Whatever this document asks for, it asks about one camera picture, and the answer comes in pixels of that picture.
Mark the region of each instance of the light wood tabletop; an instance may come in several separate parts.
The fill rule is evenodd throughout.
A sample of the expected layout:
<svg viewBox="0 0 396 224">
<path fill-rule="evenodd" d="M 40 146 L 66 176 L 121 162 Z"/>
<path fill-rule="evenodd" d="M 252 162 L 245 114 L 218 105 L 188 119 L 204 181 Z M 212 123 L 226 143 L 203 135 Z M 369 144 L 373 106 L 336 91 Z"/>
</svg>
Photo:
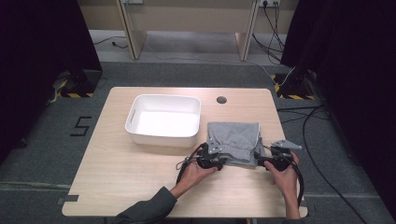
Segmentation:
<svg viewBox="0 0 396 224">
<path fill-rule="evenodd" d="M 125 130 L 136 96 L 170 94 L 201 101 L 197 146 L 206 141 L 210 121 L 259 122 L 263 143 L 284 139 L 272 94 L 266 89 L 116 87 L 110 91 L 68 193 L 63 213 L 70 217 L 114 217 L 162 186 L 171 189 L 176 165 L 196 147 L 137 145 Z M 219 104 L 223 96 L 226 104 Z M 263 167 L 224 166 L 178 199 L 169 217 L 284 217 L 280 191 Z M 306 207 L 300 207 L 302 217 Z"/>
</svg>

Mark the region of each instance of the stand base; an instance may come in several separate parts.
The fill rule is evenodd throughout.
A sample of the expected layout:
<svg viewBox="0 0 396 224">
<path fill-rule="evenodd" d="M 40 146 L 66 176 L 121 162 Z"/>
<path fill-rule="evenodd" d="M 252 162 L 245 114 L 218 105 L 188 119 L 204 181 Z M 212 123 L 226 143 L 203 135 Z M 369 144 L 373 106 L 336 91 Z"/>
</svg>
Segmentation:
<svg viewBox="0 0 396 224">
<path fill-rule="evenodd" d="M 96 85 L 102 76 L 102 71 L 84 70 L 87 81 L 81 85 L 76 85 L 71 77 L 66 79 L 61 85 L 61 91 L 58 97 L 81 98 L 92 97 Z"/>
<path fill-rule="evenodd" d="M 287 74 L 275 74 L 273 80 L 275 84 L 276 95 L 283 99 L 293 100 L 314 100 L 314 94 L 304 78 L 300 85 L 291 85 L 287 80 L 284 84 Z"/>
</svg>

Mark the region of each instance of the person's left hand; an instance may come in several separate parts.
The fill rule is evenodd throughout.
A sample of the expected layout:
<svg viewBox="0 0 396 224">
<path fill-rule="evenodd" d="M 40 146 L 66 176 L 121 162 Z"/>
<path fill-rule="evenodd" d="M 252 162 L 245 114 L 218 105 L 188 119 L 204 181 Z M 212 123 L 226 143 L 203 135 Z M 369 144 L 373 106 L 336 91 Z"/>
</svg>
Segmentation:
<svg viewBox="0 0 396 224">
<path fill-rule="evenodd" d="M 179 198 L 190 188 L 198 185 L 207 176 L 215 173 L 218 170 L 217 167 L 209 169 L 201 168 L 196 161 L 192 161 L 184 171 L 180 178 L 180 181 L 171 189 L 171 193 L 175 198 Z"/>
</svg>

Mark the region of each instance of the gray towel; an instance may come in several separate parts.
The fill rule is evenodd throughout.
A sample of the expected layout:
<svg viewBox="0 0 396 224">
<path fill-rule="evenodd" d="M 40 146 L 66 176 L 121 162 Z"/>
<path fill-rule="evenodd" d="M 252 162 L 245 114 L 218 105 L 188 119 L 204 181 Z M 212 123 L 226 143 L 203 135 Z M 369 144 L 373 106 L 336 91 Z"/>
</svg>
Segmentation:
<svg viewBox="0 0 396 224">
<path fill-rule="evenodd" d="M 219 153 L 226 165 L 257 166 L 254 151 L 263 153 L 259 123 L 209 122 L 209 154 Z"/>
</svg>

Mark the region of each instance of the gray carpet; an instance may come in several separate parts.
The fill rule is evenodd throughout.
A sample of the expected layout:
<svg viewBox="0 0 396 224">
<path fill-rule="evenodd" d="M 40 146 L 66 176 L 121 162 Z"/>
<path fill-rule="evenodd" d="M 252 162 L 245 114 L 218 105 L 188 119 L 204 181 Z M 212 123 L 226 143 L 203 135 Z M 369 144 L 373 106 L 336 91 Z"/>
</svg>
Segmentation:
<svg viewBox="0 0 396 224">
<path fill-rule="evenodd" d="M 13 149 L 1 165 L 0 223 L 104 223 L 99 217 L 64 217 L 62 198 L 73 182 L 112 87 L 265 88 L 273 93 L 277 108 L 321 105 L 318 97 L 314 101 L 277 98 L 272 79 L 259 66 L 186 63 L 102 63 L 102 66 L 104 73 L 92 98 L 58 98 L 46 108 L 26 137 L 27 147 Z M 270 74 L 288 72 L 280 66 L 266 68 Z M 311 109 L 293 111 L 308 114 Z M 83 133 L 75 129 L 79 117 L 91 117 L 80 123 L 90 128 L 85 136 L 70 136 Z M 303 146 L 304 115 L 279 111 L 279 117 L 287 139 Z M 306 123 L 305 137 L 321 172 L 367 223 L 394 223 L 366 173 L 348 157 L 323 108 Z M 306 223 L 361 223 L 319 175 L 307 149 L 296 153 L 305 180 L 309 209 Z M 280 220 L 259 219 L 258 223 Z"/>
</svg>

